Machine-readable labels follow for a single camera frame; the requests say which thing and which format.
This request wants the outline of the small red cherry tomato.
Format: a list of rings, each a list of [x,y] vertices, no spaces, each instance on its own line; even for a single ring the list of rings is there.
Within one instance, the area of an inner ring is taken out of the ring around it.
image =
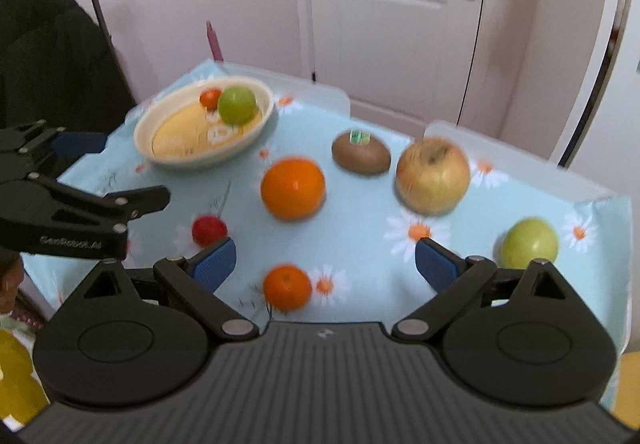
[[[206,248],[220,238],[227,237],[228,227],[219,216],[203,214],[192,223],[191,235],[199,247]]]

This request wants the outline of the small orange tangerine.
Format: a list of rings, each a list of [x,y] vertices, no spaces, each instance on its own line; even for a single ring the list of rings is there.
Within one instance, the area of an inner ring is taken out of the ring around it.
[[[273,268],[262,281],[266,302],[282,313],[303,308],[312,295],[308,275],[295,265],[284,264]]]

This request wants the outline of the large orange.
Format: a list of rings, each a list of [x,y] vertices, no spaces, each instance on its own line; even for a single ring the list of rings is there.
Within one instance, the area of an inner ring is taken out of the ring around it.
[[[320,210],[326,198],[326,179],[314,160],[285,157],[265,172],[260,198],[267,211],[280,221],[308,219]]]

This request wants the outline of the small mandarin orange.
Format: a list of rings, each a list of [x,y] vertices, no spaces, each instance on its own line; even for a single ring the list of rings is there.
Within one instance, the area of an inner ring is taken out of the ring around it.
[[[220,99],[222,94],[221,89],[211,88],[201,92],[198,100],[200,104],[209,112],[217,109],[218,100]]]

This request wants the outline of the large green apple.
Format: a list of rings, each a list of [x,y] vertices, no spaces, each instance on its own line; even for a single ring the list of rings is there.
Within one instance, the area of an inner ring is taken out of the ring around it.
[[[217,112],[224,123],[242,126],[253,119],[257,110],[254,92],[246,86],[227,86],[221,93]]]

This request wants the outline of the black jacket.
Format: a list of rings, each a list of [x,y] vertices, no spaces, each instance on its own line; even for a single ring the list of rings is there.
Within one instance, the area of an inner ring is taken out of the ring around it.
[[[1,0],[1,125],[111,133],[134,98],[100,27],[75,0]]]

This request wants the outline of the yellow red apple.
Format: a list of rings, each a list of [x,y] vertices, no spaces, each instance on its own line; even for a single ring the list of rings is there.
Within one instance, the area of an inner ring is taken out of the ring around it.
[[[422,216],[443,216],[454,210],[470,182],[468,157],[441,136],[412,143],[398,159],[396,193],[409,210]]]

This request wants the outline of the cream oval dish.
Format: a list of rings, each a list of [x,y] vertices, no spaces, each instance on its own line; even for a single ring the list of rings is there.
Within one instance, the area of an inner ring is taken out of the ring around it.
[[[200,96],[211,90],[247,89],[255,97],[255,113],[242,126],[224,122]],[[219,77],[190,83],[151,105],[134,128],[134,147],[152,164],[191,170],[220,164],[248,149],[274,112],[272,89],[255,78]]]

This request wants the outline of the light blue daisy tablecloth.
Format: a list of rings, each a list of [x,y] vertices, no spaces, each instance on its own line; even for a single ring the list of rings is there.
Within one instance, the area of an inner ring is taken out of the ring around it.
[[[302,268],[314,286],[294,313],[303,322],[391,325],[431,299],[414,265],[416,242],[432,236],[460,256],[495,258],[518,221],[541,218],[559,237],[555,265],[605,326],[619,350],[630,337],[631,203],[580,176],[486,136],[434,122],[428,135],[460,146],[471,184],[446,216],[420,216],[396,197],[391,173],[360,176],[335,164],[334,138],[348,130],[377,136],[393,156],[408,146],[402,134],[352,118],[345,94],[328,86],[253,70],[273,90],[276,107],[262,134],[239,156],[215,167],[169,170],[134,148],[141,110],[130,112],[103,152],[85,156],[62,177],[96,195],[152,185],[168,187],[169,206],[129,227],[126,264],[146,268],[164,256],[192,256],[193,222],[216,214],[227,224],[238,260],[219,288],[224,302],[258,325],[272,319],[262,279],[274,266]],[[266,170],[284,157],[314,160],[326,178],[326,199],[303,222],[275,219],[260,199]]]

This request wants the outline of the brown kiwi with sticker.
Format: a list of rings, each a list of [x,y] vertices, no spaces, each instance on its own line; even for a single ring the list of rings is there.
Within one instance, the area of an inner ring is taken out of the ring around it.
[[[390,149],[375,135],[363,130],[347,130],[332,143],[334,162],[352,173],[378,175],[390,170]]]

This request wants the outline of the pink stick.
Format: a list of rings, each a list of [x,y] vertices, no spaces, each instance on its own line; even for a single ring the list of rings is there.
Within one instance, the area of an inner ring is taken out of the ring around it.
[[[208,20],[206,22],[206,38],[209,45],[210,52],[212,53],[213,60],[216,63],[222,63],[224,56],[222,55],[220,43],[212,23]]]

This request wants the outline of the white door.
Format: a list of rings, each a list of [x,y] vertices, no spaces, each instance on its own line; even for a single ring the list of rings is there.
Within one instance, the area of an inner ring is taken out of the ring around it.
[[[306,0],[311,73],[355,115],[410,131],[459,120],[484,0]]]

